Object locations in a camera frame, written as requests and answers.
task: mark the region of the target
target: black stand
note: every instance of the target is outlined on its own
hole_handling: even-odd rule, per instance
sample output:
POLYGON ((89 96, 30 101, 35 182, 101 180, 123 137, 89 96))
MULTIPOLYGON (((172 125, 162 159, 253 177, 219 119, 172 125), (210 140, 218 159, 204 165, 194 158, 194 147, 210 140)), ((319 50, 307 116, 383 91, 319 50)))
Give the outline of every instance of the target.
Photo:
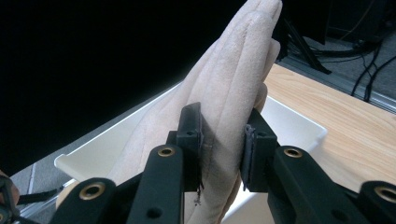
POLYGON ((319 72, 329 75, 332 71, 328 70, 327 68, 323 67, 323 65, 321 65, 320 61, 318 61, 315 54, 306 44, 305 40, 299 34, 296 28, 292 25, 291 21, 289 21, 288 19, 284 19, 283 22, 285 23, 285 26, 291 38, 294 40, 295 44, 297 45, 297 48, 300 49, 301 53, 304 55, 309 65, 312 68, 318 70, 319 72))

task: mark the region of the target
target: tan fabric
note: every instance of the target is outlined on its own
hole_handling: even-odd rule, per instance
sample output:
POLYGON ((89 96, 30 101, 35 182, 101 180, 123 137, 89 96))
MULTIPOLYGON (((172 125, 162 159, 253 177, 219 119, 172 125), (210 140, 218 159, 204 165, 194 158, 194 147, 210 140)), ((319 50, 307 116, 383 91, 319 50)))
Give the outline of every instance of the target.
POLYGON ((265 102, 262 82, 279 53, 271 36, 281 7, 280 0, 248 0, 183 82, 141 120, 108 178, 120 184, 142 172, 149 152, 177 129, 181 108, 201 102, 205 189, 197 206, 196 193, 186 193, 185 222, 219 223, 239 189, 245 124, 253 106, 265 102))

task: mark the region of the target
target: beige cloth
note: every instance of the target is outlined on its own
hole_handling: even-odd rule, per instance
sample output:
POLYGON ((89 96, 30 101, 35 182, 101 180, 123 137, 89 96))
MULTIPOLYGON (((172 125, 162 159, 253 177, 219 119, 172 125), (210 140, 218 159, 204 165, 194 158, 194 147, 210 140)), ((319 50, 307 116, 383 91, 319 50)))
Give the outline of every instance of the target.
POLYGON ((279 53, 271 36, 281 8, 280 0, 246 1, 177 89, 142 118, 108 178, 120 184, 144 171, 150 151, 177 129, 181 108, 201 102, 205 189, 197 206, 196 193, 186 193, 185 223, 220 223, 240 186, 245 124, 253 106, 263 107, 263 81, 279 53))

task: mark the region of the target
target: white container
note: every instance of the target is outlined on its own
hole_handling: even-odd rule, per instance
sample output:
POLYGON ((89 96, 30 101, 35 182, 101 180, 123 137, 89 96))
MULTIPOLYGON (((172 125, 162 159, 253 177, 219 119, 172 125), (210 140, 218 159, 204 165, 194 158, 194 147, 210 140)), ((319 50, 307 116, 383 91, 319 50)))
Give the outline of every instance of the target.
MULTIPOLYGON (((85 145, 55 159, 57 168, 77 181, 106 177, 121 154, 130 134, 146 111, 168 92, 144 105, 85 145)), ((280 145, 296 146, 311 153, 319 150, 327 130, 311 119, 268 96, 262 116, 275 132, 280 145)), ((242 191, 242 187, 223 219, 223 223, 271 223, 266 194, 242 191)))

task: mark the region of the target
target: wooden table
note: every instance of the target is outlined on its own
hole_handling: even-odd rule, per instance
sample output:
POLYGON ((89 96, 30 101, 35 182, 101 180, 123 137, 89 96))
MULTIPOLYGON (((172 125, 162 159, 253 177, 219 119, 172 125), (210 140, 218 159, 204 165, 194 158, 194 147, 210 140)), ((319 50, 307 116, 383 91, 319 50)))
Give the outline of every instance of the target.
POLYGON ((328 130, 314 159, 334 182, 355 191, 368 180, 396 185, 396 115, 277 64, 264 83, 270 96, 328 130))

